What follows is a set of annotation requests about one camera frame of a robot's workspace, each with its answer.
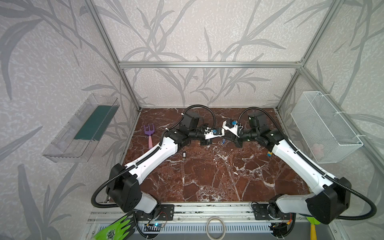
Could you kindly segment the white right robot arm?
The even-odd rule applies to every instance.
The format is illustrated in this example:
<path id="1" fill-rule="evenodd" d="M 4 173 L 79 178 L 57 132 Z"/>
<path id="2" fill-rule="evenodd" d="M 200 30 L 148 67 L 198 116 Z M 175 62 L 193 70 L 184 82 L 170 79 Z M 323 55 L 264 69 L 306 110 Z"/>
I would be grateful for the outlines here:
<path id="1" fill-rule="evenodd" d="M 265 116 L 252 115 L 249 120 L 251 127 L 245 130 L 237 121 L 226 119 L 225 137 L 239 148 L 244 142 L 256 141 L 283 160 L 310 189 L 307 195 L 278 195 L 270 200 L 271 206 L 282 213 L 312 216 L 323 224 L 329 224 L 349 208 L 351 194 L 328 180 L 327 171 L 286 140 L 278 129 L 270 129 Z"/>

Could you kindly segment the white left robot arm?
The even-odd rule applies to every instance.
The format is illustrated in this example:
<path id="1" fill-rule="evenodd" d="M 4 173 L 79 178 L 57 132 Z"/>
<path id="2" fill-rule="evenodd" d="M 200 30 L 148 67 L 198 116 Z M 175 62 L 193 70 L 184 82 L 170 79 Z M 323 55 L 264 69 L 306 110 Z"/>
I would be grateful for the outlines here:
<path id="1" fill-rule="evenodd" d="M 106 193 L 124 212 L 139 210 L 147 214 L 155 212 L 159 202 L 150 194 L 142 192 L 140 185 L 145 178 L 162 162 L 176 154 L 192 140 L 203 145 L 225 134 L 223 128 L 198 128 L 199 117 L 195 113 L 185 113 L 180 123 L 165 131 L 162 140 L 141 157 L 123 166 L 115 165 L 106 185 Z"/>

